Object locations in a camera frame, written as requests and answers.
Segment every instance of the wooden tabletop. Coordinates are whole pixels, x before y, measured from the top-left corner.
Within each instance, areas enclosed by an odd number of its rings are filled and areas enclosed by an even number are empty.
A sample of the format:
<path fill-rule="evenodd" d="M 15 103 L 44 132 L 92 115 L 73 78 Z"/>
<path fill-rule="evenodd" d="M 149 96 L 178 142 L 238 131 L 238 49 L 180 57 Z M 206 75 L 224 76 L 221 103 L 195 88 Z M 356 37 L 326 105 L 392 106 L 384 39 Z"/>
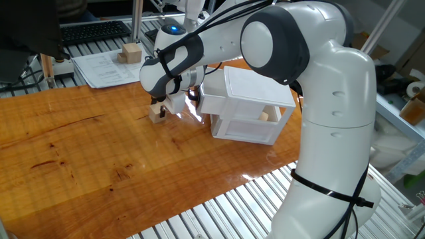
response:
<path fill-rule="evenodd" d="M 298 158 L 296 109 L 274 146 L 211 136 L 189 104 L 152 124 L 140 83 L 0 99 L 0 218 L 24 238 L 126 238 Z"/>

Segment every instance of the keyboard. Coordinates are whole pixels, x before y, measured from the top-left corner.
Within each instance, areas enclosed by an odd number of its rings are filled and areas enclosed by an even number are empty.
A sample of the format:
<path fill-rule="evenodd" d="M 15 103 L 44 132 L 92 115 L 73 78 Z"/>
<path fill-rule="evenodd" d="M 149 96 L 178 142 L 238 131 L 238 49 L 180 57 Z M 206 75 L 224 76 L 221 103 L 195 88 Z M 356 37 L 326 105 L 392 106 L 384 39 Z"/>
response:
<path fill-rule="evenodd" d="M 104 23 L 62 27 L 61 32 L 64 45 L 128 37 L 131 34 L 130 29 L 122 21 L 106 21 Z"/>

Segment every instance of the white plastic container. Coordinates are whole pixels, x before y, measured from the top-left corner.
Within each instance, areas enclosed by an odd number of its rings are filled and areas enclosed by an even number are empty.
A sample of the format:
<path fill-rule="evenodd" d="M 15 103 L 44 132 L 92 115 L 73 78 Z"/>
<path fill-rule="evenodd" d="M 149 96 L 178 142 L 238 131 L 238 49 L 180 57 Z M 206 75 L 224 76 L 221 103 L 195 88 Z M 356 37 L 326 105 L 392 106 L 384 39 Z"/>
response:
<path fill-rule="evenodd" d="M 200 95 L 198 111 L 211 115 L 213 137 L 251 143 L 273 145 L 296 107 L 288 86 L 229 66 L 206 76 Z"/>

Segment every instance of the small wooden cube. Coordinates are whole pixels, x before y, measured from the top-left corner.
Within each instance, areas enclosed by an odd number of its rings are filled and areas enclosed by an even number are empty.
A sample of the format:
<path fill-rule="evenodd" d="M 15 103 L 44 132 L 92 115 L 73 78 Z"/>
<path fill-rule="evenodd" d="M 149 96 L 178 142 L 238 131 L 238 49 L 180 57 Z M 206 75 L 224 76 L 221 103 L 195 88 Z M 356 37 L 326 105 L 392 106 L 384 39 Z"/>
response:
<path fill-rule="evenodd" d="M 152 123 L 159 123 L 163 122 L 167 119 L 167 110 L 165 110 L 165 106 L 163 109 L 165 112 L 163 112 L 163 117 L 161 117 L 161 107 L 163 106 L 162 103 L 156 103 L 153 105 L 150 105 L 149 107 L 149 118 L 151 119 Z"/>
<path fill-rule="evenodd" d="M 414 97 L 401 109 L 400 117 L 411 125 L 417 125 L 425 118 L 425 103 Z"/>
<path fill-rule="evenodd" d="M 128 64 L 141 62 L 141 49 L 137 44 L 128 43 L 122 45 L 122 52 L 126 55 Z"/>
<path fill-rule="evenodd" d="M 118 53 L 117 59 L 119 63 L 127 63 L 127 57 L 124 53 Z"/>

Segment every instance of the metal grating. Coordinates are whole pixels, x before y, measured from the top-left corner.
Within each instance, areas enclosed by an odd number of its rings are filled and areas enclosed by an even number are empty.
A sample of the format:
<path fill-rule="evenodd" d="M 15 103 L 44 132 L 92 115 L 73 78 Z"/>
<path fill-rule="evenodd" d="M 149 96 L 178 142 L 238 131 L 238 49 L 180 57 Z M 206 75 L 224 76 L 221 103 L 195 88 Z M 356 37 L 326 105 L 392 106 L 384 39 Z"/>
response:
<path fill-rule="evenodd" d="M 146 17 L 143 19 L 143 33 L 158 29 L 165 23 L 182 21 L 183 15 L 172 17 Z M 131 21 L 124 21 L 130 28 Z M 110 50 L 117 50 L 127 42 L 127 38 L 105 39 L 66 47 L 71 57 L 85 56 Z M 143 36 L 142 43 L 150 54 L 153 44 Z M 36 59 L 29 73 L 41 69 Z M 23 84 L 37 81 L 38 73 L 27 78 Z M 75 70 L 73 78 L 58 79 L 59 88 L 85 85 L 80 73 Z M 22 96 L 48 90 L 47 85 L 0 93 L 0 98 Z M 152 228 L 140 232 L 131 239 L 186 239 L 186 238 L 264 238 L 270 231 L 273 215 L 280 207 L 291 182 L 290 171 L 296 167 L 291 163 L 223 195 L 200 204 L 191 210 L 174 216 Z M 369 172 L 381 187 L 382 200 L 372 218 L 359 229 L 358 238 L 412 238 L 418 227 L 409 223 L 398 209 L 399 204 L 412 204 L 394 188 L 376 169 Z"/>
<path fill-rule="evenodd" d="M 283 202 L 296 163 L 268 173 L 200 204 L 128 239 L 265 238 L 271 219 Z M 381 186 L 382 201 L 372 218 L 359 229 L 358 238 L 412 238 L 418 228 L 397 208 L 410 203 L 376 169 L 369 173 Z"/>

